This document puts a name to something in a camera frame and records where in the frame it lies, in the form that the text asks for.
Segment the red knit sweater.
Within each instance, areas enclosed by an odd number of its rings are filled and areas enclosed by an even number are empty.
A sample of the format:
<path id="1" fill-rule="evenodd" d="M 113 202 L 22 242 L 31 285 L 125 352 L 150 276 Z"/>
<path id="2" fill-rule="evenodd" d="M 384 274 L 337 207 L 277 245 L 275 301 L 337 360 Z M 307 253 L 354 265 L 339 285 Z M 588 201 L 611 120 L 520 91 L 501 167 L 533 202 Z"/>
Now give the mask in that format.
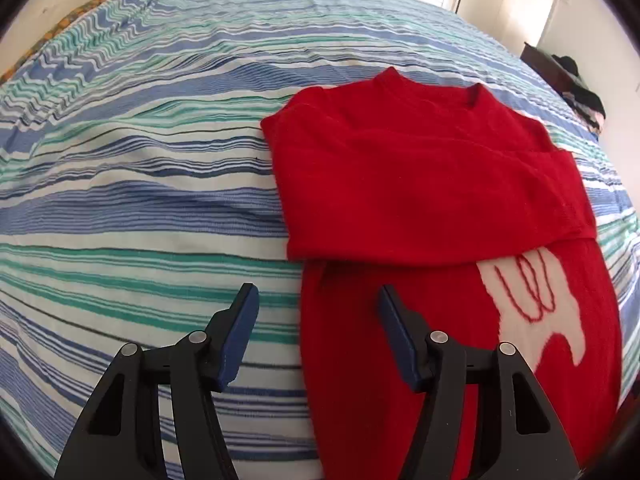
<path id="1" fill-rule="evenodd" d="M 378 315 L 404 305 L 466 346 L 514 344 L 578 463 L 605 446 L 622 384 L 618 304 L 570 152 L 484 86 L 389 68 L 299 91 L 262 120 L 303 266 L 300 354 L 329 479 L 395 479 L 423 398 Z"/>

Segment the dark clothes pile on table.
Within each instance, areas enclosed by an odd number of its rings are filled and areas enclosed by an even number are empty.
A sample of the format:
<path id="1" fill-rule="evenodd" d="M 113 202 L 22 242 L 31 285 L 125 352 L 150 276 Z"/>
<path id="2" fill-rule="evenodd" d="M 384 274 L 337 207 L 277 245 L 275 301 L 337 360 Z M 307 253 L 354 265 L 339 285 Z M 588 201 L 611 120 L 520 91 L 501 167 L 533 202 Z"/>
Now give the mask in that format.
<path id="1" fill-rule="evenodd" d="M 552 55 L 552 58 L 562 67 L 572 81 L 567 90 L 561 91 L 561 96 L 587 129 L 595 136 L 602 133 L 606 113 L 600 96 L 592 92 L 580 76 L 577 63 L 567 55 Z"/>

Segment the blue green striped bedspread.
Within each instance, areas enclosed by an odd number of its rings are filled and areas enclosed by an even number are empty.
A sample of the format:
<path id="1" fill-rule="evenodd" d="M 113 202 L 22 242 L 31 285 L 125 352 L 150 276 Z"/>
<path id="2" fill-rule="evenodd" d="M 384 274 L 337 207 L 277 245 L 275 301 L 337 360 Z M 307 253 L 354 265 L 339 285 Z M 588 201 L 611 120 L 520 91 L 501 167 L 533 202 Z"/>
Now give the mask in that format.
<path id="1" fill-rule="evenodd" d="M 568 105 L 453 13 L 416 0 L 106 0 L 1 88 L 1 415 L 44 471 L 116 351 L 172 344 L 253 282 L 239 377 L 215 399 L 243 479 L 318 479 L 299 369 L 300 271 L 262 118 L 387 66 L 484 84 L 571 151 L 639 370 L 639 220 Z"/>

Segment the dark wooden side table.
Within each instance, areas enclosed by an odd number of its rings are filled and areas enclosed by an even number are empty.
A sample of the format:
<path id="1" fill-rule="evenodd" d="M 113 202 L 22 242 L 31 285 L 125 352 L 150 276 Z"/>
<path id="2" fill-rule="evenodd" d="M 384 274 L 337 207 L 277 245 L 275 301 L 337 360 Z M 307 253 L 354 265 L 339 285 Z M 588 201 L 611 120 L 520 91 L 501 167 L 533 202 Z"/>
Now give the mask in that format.
<path id="1" fill-rule="evenodd" d="M 521 60 L 534 70 L 560 96 L 565 92 L 572 92 L 574 80 L 572 75 L 564 70 L 560 63 L 551 55 L 531 46 L 527 42 L 521 53 Z"/>

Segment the orange patterned bed sheet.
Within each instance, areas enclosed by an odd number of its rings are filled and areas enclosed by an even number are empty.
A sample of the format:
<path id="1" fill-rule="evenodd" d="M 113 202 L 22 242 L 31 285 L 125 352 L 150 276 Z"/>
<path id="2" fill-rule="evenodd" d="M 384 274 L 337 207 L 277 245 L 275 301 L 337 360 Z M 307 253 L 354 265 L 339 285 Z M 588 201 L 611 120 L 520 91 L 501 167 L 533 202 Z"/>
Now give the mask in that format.
<path id="1" fill-rule="evenodd" d="M 106 0 L 90 0 L 84 3 L 82 6 L 78 6 L 72 12 L 64 16 L 58 24 L 49 29 L 35 44 L 33 44 L 11 67 L 9 67 L 1 76 L 1 83 L 4 84 L 8 81 L 34 54 L 38 53 L 42 47 L 58 36 L 62 34 L 66 28 L 73 25 L 84 14 L 92 11 L 100 6 Z"/>

